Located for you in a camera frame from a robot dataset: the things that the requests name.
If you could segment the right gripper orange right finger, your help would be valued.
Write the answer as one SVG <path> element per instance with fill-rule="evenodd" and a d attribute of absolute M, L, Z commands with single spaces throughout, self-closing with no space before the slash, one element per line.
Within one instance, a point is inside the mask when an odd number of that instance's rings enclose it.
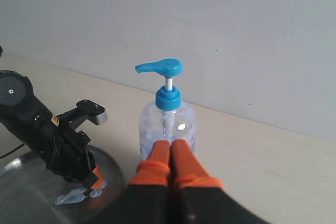
<path fill-rule="evenodd" d="M 267 223 L 224 192 L 193 154 L 186 140 L 174 140 L 171 159 L 179 223 Z"/>

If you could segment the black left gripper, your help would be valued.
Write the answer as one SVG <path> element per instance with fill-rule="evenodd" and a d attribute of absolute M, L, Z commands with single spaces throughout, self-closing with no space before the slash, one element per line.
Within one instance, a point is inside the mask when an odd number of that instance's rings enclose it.
<path fill-rule="evenodd" d="M 49 119 L 35 116 L 31 150 L 52 173 L 71 183 L 97 190 L 104 185 L 104 178 L 96 167 L 93 155 L 87 150 L 88 136 L 84 132 L 76 132 L 76 128 L 87 118 L 69 113 L 58 117 L 52 115 Z"/>

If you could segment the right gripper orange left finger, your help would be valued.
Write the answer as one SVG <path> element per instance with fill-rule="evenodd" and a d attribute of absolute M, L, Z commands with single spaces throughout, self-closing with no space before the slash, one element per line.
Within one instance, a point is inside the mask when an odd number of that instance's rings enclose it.
<path fill-rule="evenodd" d="M 170 144 L 156 141 L 121 195 L 88 223 L 167 223 Z"/>

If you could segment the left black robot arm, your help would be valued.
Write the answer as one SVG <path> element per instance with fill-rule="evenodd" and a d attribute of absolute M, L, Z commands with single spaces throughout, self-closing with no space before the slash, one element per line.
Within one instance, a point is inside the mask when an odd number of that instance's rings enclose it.
<path fill-rule="evenodd" d="M 49 171 L 95 190 L 104 179 L 87 148 L 89 136 L 76 130 L 85 120 L 101 125 L 107 120 L 105 108 L 81 100 L 74 109 L 56 116 L 34 95 L 26 76 L 1 71 L 1 124 L 35 152 Z"/>

